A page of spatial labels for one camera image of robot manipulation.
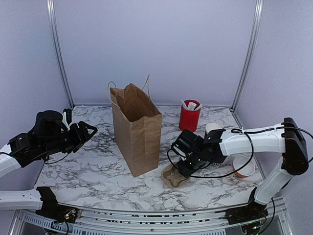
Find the brown cardboard cup carrier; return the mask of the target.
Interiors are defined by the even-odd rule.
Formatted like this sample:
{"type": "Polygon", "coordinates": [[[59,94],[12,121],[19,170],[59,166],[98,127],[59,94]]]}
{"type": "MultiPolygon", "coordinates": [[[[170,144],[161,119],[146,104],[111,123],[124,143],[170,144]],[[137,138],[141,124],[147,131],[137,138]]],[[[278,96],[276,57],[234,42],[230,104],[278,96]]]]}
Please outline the brown cardboard cup carrier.
{"type": "Polygon", "coordinates": [[[189,177],[185,177],[172,165],[167,165],[161,172],[163,183],[170,188],[179,188],[190,182],[189,177]]]}

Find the brown paper bag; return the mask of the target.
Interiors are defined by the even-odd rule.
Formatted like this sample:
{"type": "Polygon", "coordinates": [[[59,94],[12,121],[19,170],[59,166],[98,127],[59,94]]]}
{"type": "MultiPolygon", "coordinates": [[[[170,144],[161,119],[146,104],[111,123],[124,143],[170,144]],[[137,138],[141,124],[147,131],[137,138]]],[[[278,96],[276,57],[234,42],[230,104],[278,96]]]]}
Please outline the brown paper bag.
{"type": "Polygon", "coordinates": [[[107,85],[112,103],[115,142],[133,177],[158,168],[162,114],[151,100],[149,78],[143,88],[133,83],[107,85]]]}

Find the black paper coffee cup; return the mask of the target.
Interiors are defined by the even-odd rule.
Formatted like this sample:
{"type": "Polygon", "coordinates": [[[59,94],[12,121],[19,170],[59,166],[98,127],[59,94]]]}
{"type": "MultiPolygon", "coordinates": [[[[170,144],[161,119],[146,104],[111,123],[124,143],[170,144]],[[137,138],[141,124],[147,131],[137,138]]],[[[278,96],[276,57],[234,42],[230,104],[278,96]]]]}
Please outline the black paper coffee cup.
{"type": "Polygon", "coordinates": [[[229,165],[229,163],[228,163],[228,161],[227,161],[227,160],[225,160],[225,161],[224,161],[224,162],[222,162],[222,163],[213,162],[213,163],[212,163],[212,165],[213,165],[214,167],[225,167],[225,166],[228,166],[228,165],[229,165]]]}

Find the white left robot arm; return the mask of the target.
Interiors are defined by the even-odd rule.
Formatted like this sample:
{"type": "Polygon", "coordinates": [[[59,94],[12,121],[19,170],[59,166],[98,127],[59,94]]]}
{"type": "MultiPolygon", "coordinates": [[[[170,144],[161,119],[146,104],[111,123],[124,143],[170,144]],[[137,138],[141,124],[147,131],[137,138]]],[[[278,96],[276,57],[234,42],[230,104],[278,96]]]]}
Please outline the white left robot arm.
{"type": "MultiPolygon", "coordinates": [[[[36,115],[34,127],[9,140],[0,150],[1,177],[34,161],[47,162],[53,154],[68,156],[77,152],[98,129],[83,121],[72,122],[71,109],[62,113],[46,110],[36,115]]],[[[24,191],[1,191],[0,209],[34,210],[36,214],[56,222],[74,223],[79,210],[61,205],[49,187],[37,187],[24,191]]]]}

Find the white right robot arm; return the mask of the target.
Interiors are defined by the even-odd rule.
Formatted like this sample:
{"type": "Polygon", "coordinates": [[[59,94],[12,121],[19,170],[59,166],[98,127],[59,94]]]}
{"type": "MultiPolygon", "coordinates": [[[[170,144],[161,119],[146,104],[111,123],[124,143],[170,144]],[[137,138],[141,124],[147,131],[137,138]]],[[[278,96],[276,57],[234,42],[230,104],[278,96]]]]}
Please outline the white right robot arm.
{"type": "Polygon", "coordinates": [[[294,176],[304,174],[308,168],[305,130],[298,128],[290,117],[274,126],[256,129],[211,129],[204,137],[183,130],[172,143],[171,150],[181,157],[176,163],[178,172],[187,177],[208,163],[222,163],[236,154],[280,153],[276,167],[249,196],[245,206],[227,209],[229,224],[256,220],[268,215],[267,204],[294,176]]]}

